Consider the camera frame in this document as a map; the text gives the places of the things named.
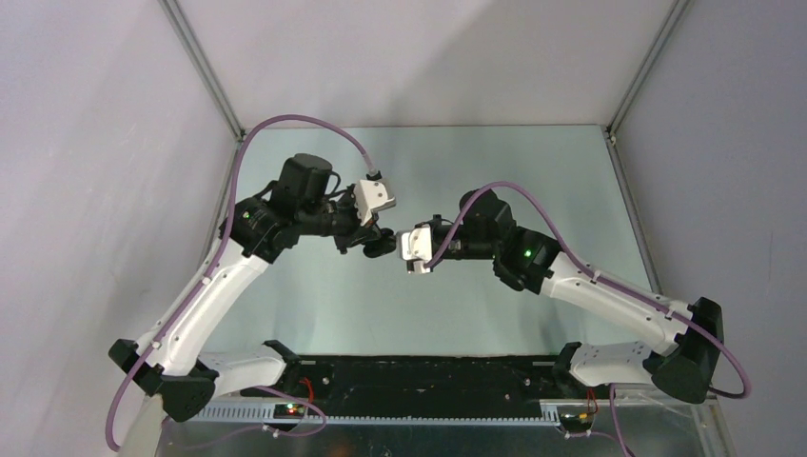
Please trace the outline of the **black earbud charging case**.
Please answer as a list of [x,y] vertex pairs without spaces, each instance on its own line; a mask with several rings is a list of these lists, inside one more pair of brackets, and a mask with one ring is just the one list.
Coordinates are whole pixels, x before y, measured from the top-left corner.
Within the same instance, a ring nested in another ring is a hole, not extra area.
[[380,236],[363,243],[363,254],[370,259],[376,259],[397,250],[395,232],[391,228],[382,228]]

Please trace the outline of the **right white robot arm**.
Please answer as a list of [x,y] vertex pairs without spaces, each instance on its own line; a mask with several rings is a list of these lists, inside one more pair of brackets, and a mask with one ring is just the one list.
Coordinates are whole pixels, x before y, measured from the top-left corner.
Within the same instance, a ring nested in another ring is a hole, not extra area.
[[723,342],[718,303],[701,297],[688,304],[605,275],[575,259],[559,240],[519,226],[491,189],[467,192],[456,224],[436,215],[398,233],[396,242],[411,273],[429,273],[442,260],[489,260],[495,276],[515,291],[586,309],[638,336],[634,343],[566,344],[553,373],[564,397],[577,398],[590,387],[633,384],[701,404],[713,390]]

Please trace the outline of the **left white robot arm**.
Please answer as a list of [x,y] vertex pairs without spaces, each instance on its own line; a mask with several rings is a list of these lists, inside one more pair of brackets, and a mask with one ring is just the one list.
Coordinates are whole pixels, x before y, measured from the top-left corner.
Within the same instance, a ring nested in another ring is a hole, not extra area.
[[277,341],[242,353],[204,352],[203,347],[248,286],[301,237],[329,237],[347,253],[388,235],[378,225],[378,214],[394,207],[395,198],[381,174],[328,191],[335,174],[321,157],[288,158],[278,179],[235,205],[186,296],[140,338],[112,345],[110,359],[132,372],[147,396],[161,399],[168,418],[185,422],[212,399],[248,388],[268,387],[283,397],[297,391],[299,358]]

